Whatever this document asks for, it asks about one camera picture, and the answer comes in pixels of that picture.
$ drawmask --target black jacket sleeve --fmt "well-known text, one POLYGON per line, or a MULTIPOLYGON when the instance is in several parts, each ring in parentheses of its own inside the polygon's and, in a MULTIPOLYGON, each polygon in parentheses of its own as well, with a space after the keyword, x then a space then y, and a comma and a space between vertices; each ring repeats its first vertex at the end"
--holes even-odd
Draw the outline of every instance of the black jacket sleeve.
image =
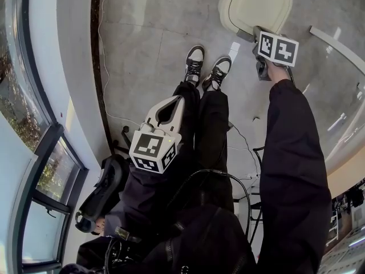
POLYGON ((316 273, 327 240, 331 195, 315 120, 289 80, 270 92, 260 195, 261 273, 316 273))

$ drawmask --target person's hand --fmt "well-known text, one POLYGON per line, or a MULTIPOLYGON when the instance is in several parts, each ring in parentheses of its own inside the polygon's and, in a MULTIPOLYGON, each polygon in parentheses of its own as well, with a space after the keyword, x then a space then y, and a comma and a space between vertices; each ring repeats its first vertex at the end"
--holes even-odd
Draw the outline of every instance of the person's hand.
POLYGON ((266 60, 268 74, 272 82, 278 83, 280 80, 289 79, 289 75, 284 67, 275 66, 273 62, 266 60))

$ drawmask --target glass window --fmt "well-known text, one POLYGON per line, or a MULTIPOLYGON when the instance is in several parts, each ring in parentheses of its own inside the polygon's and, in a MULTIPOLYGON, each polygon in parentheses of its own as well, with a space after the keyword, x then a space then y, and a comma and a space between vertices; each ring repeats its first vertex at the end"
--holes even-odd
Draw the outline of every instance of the glass window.
POLYGON ((24 231, 23 263, 56 260, 64 218, 62 213, 48 213, 44 206, 31 203, 24 231))
POLYGON ((34 151, 48 127, 16 50, 11 0, 0 0, 0 112, 34 151))
POLYGON ((53 150, 39 179, 36 189, 48 197, 67 203, 79 167, 65 149, 61 138, 53 150))

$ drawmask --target person's leg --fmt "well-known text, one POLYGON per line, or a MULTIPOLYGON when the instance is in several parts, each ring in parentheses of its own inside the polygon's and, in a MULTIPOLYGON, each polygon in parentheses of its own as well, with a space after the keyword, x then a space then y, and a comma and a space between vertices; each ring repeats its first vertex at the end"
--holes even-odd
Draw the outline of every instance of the person's leg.
POLYGON ((177 86, 174 95, 182 95, 185 99, 185 109, 182 116, 180 134, 182 144, 194 145, 194 134, 198 122, 200 94, 196 87, 199 84, 205 51, 202 46, 193 47, 186 57, 186 72, 184 81, 177 86))
POLYGON ((220 90, 232 61, 220 58, 212 72, 204 79, 204 95, 199 106, 199 120, 195 135, 198 161, 204 168, 227 171, 228 98, 220 90))

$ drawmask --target black trousers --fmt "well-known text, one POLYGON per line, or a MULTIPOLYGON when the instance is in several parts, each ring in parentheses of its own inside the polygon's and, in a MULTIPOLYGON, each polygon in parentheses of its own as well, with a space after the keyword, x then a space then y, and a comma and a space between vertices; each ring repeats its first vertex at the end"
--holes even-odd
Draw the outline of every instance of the black trousers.
POLYGON ((221 91, 199 91, 181 82, 174 95, 185 99, 180 134, 182 154, 193 154, 200 168, 227 171, 228 98, 221 91))

